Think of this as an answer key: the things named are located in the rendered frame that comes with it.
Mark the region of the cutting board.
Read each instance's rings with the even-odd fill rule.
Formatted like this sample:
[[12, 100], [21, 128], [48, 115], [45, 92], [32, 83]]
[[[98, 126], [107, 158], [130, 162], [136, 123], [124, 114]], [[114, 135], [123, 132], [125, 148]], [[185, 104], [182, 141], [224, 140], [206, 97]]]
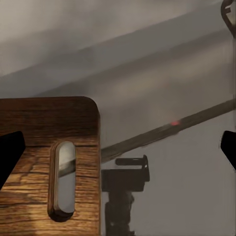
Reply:
[[[0, 99], [0, 136], [21, 131], [26, 149], [0, 190], [0, 236], [101, 236], [99, 109], [83, 96]], [[71, 141], [75, 211], [53, 208], [55, 149]]]

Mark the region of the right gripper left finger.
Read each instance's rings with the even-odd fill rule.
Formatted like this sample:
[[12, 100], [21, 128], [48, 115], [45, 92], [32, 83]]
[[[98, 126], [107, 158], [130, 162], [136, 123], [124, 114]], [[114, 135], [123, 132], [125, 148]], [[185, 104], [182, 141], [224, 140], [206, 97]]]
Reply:
[[0, 136], [0, 190], [26, 149], [21, 131]]

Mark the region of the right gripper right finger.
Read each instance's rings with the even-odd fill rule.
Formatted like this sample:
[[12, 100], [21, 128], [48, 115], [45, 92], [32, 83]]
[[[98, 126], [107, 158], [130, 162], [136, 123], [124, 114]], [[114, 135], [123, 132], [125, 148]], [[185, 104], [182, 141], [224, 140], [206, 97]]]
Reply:
[[236, 133], [225, 131], [220, 147], [236, 170]]

